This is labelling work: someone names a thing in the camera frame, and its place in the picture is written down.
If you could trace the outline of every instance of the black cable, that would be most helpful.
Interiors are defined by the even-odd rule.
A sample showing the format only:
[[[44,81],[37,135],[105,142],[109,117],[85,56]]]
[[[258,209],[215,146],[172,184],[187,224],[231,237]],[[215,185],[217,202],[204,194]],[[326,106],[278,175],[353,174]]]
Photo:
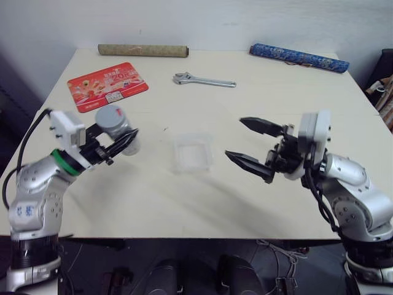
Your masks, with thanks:
[[[314,198],[318,202],[318,207],[321,207],[322,211],[326,214],[326,217],[328,219],[327,221],[329,222],[330,227],[332,228],[332,231],[337,232],[338,227],[335,224],[333,214],[332,214],[332,212],[330,212],[330,210],[327,208],[324,201],[319,196],[318,190],[315,187],[315,184],[313,181],[313,177],[311,176],[311,168],[310,167],[306,168],[305,176],[306,176],[307,185],[308,185],[310,191],[313,193]]]
[[[322,217],[330,224],[332,231],[337,232],[338,227],[335,224],[335,220],[332,212],[327,208],[326,204],[322,200],[322,191],[318,191],[312,177],[312,166],[314,165],[315,158],[315,144],[312,144],[309,153],[305,155],[305,179],[310,191],[313,193],[314,198],[318,202],[318,209]]]
[[[9,182],[11,176],[15,173],[16,170],[17,169],[14,168],[11,171],[9,171],[8,175],[6,176],[6,178],[4,179],[4,182],[2,184],[2,191],[1,191],[2,192],[2,203],[4,204],[4,207],[7,210],[9,210],[9,208],[10,208],[8,201],[7,201],[7,186],[8,186],[8,182]]]
[[[51,109],[44,109],[42,113],[39,114],[38,118],[34,121],[34,123],[30,126],[29,130],[27,130],[25,137],[22,140],[22,144],[20,145],[20,150],[19,150],[19,155],[18,155],[18,162],[17,162],[17,173],[20,171],[21,166],[22,166],[22,157],[23,157],[23,152],[25,151],[25,147],[27,144],[27,141],[29,140],[29,137],[33,133],[34,129],[38,126],[38,124],[42,121],[42,119],[46,116],[49,115]]]
[[[42,113],[39,114],[37,120],[34,121],[34,123],[31,125],[29,130],[26,132],[26,135],[23,138],[22,143],[20,145],[17,167],[12,169],[8,173],[8,175],[6,176],[6,178],[5,178],[5,180],[4,180],[3,184],[2,184],[2,191],[1,191],[2,192],[2,202],[3,202],[3,204],[4,204],[4,206],[5,206],[5,208],[7,210],[9,210],[9,208],[10,208],[10,206],[8,204],[8,201],[7,201],[7,185],[8,185],[8,182],[9,182],[11,176],[15,173],[15,171],[18,173],[20,171],[20,169],[22,168],[23,152],[25,151],[25,147],[26,147],[27,141],[29,140],[29,138],[30,138],[31,134],[33,133],[34,129],[36,129],[36,127],[42,121],[42,119],[46,115],[49,115],[51,111],[52,111],[51,109],[44,109],[42,111]]]

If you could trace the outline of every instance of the adjustable wrench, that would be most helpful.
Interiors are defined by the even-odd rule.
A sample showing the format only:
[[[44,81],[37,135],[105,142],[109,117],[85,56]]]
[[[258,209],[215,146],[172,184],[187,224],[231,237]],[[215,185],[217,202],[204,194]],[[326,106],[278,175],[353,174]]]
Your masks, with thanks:
[[[201,84],[231,87],[231,88],[236,87],[236,82],[199,78],[191,75],[188,72],[175,74],[173,76],[173,81],[177,84],[201,83]]]

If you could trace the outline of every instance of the red card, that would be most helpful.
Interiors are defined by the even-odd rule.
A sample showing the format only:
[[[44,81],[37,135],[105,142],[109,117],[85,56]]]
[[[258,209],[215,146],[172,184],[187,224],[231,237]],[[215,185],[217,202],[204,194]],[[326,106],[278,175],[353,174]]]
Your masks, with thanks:
[[[149,89],[131,63],[71,79],[67,86],[79,112],[88,112]]]

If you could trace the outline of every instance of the blue fabric roll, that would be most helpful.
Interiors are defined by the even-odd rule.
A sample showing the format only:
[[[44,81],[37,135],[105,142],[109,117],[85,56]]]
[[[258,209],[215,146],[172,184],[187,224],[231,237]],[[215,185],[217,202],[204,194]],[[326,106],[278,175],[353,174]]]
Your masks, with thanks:
[[[335,60],[329,57],[320,57],[319,55],[308,54],[300,51],[265,45],[255,44],[251,46],[250,53],[259,57],[274,58],[291,63],[297,63],[304,66],[314,66],[320,69],[328,69],[338,73],[345,72],[349,63],[343,60]]]

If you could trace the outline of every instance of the table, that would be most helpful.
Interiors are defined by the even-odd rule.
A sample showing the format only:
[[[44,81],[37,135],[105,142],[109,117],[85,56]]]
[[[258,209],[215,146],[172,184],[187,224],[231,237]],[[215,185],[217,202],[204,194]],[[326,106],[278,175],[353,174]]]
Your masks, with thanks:
[[[325,54],[336,58],[334,54]],[[349,73],[337,74],[248,55],[190,51],[188,58],[110,57],[76,50],[42,108],[74,111],[90,126],[95,111],[79,114],[66,81],[129,61],[146,80],[146,92],[116,102],[138,127],[141,150],[86,171],[64,194],[60,235],[76,237],[337,238],[300,181],[276,175],[272,184],[230,162],[224,150],[262,162],[277,139],[248,130],[238,119],[257,116],[296,126],[304,112],[332,112],[330,152],[350,156],[374,183],[393,195],[393,141],[377,111]],[[177,85],[174,73],[236,81],[236,88]],[[174,171],[174,137],[209,133],[209,171]],[[105,145],[110,141],[103,138]],[[44,120],[33,133],[23,162],[39,160],[59,144]],[[16,166],[17,154],[1,178]],[[8,188],[15,195],[15,178]],[[0,234],[9,234],[0,207]]]

